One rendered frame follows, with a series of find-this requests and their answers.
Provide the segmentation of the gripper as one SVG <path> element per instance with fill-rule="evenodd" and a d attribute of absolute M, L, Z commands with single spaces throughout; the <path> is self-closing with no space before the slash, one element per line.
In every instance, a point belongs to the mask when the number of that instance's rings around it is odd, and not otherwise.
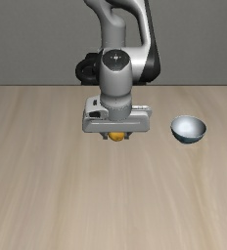
<path fill-rule="evenodd" d="M 103 140 L 109 138 L 108 132 L 124 132 L 129 140 L 133 132 L 147 132 L 150 129 L 152 109 L 147 105 L 134 105 L 127 118 L 119 121 L 109 119 L 109 111 L 100 103 L 100 97 L 88 98 L 85 103 L 82 130 L 85 133 L 101 133 Z"/>

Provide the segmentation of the yellow mango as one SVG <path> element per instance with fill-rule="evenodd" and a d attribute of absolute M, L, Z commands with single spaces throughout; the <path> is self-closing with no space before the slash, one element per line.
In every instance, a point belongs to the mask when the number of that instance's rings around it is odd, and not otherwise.
<path fill-rule="evenodd" d="M 120 142 L 124 139 L 123 132 L 109 132 L 109 138 L 114 142 Z"/>

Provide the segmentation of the grey-blue bowl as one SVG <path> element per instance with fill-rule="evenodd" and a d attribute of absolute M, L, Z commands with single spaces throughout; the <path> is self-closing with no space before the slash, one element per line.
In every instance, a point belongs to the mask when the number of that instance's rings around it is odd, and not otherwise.
<path fill-rule="evenodd" d="M 203 138 L 206 125 L 195 116 L 180 115 L 172 120 L 170 129 L 172 135 L 180 143 L 193 144 Z"/>

